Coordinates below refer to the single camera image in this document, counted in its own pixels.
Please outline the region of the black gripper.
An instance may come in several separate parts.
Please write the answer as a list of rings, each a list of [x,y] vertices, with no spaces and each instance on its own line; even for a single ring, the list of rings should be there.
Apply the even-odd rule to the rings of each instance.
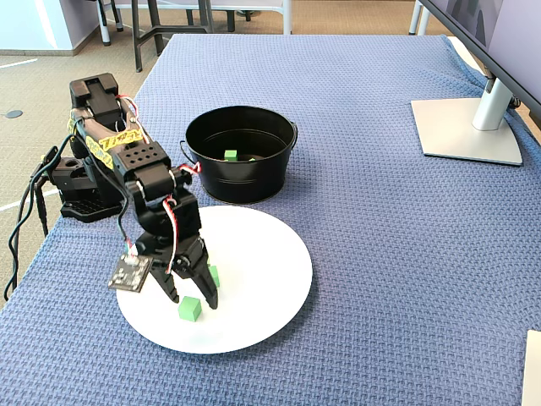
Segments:
[[[201,221],[195,196],[180,187],[149,206],[137,193],[134,204],[139,225],[145,230],[136,240],[136,249],[140,255],[161,262],[153,262],[150,273],[166,296],[173,303],[179,303],[174,279],[169,273],[177,260],[177,274],[182,279],[192,279],[207,304],[216,310],[218,291],[210,274],[208,251],[204,240],[197,238]]]

